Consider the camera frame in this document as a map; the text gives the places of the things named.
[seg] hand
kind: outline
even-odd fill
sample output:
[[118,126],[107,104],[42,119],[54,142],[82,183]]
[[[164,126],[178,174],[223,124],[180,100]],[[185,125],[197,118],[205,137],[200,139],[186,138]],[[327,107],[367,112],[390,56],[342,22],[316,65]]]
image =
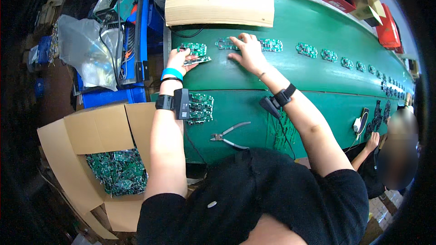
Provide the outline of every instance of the hand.
[[371,138],[369,138],[368,142],[366,142],[365,148],[370,152],[373,151],[379,145],[379,140],[380,134],[372,132]]
[[230,40],[241,50],[242,56],[237,53],[230,53],[229,58],[238,61],[245,69],[256,76],[261,76],[271,66],[262,54],[260,42],[253,34],[241,33],[236,37],[230,37]]
[[190,49],[186,49],[185,51],[181,51],[181,52],[177,52],[177,49],[173,49],[170,52],[170,57],[168,59],[168,63],[166,64],[166,67],[177,69],[180,73],[182,73],[183,76],[185,76],[185,74],[189,70],[198,66],[198,63],[190,66],[183,65],[185,61],[194,60],[198,58],[198,56],[189,55],[190,52],[191,52]]

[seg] blue wristband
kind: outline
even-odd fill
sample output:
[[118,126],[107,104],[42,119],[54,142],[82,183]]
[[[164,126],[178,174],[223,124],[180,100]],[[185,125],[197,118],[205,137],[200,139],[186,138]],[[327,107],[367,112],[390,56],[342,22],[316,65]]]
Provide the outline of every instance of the blue wristband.
[[180,73],[179,70],[175,69],[175,68],[165,68],[162,72],[162,77],[161,80],[164,78],[165,75],[173,75],[176,76],[176,78],[179,78],[183,81],[183,75],[182,73]]

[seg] open cardboard box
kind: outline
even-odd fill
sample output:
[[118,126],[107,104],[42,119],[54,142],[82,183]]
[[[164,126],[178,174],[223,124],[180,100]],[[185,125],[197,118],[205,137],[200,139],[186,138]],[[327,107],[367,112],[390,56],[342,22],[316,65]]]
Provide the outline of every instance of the open cardboard box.
[[356,9],[350,14],[359,20],[370,21],[371,26],[382,25],[380,16],[386,17],[380,0],[354,0]]
[[112,198],[84,155],[132,149],[135,142],[145,168],[150,168],[150,129],[155,110],[154,103],[88,108],[37,130],[48,163],[69,202],[103,238],[116,237],[91,211],[104,203],[112,231],[136,231],[144,194]]

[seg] bracelet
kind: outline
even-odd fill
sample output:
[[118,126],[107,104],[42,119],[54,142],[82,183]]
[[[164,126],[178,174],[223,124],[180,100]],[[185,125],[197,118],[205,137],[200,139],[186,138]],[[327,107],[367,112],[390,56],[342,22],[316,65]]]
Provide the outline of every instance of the bracelet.
[[170,79],[176,79],[176,80],[178,80],[179,82],[181,82],[181,83],[183,84],[183,80],[181,80],[181,79],[179,79],[179,78],[176,78],[176,77],[169,77],[169,78],[162,79],[162,80],[161,80],[161,83],[163,83],[163,82],[166,81],[166,80],[170,80]]
[[182,73],[180,73],[180,71],[175,68],[165,68],[162,72],[161,80],[164,78],[165,75],[173,75],[183,81]]

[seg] black shirt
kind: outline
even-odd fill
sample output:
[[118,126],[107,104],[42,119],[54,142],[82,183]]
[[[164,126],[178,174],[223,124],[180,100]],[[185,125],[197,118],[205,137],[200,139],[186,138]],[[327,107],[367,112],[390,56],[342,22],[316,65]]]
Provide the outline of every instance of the black shirt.
[[369,206],[365,184],[353,170],[323,178],[277,151],[248,149],[212,167],[188,199],[158,194],[145,200],[138,241],[239,244],[263,213],[308,244],[357,244]]
[[[346,153],[348,160],[352,162],[354,158],[365,148],[366,143],[361,143],[356,148]],[[368,199],[374,199],[382,195],[385,191],[384,184],[379,180],[377,176],[377,170],[375,168],[374,150],[369,153],[368,157],[362,162],[357,172],[365,182],[366,190],[368,192]]]

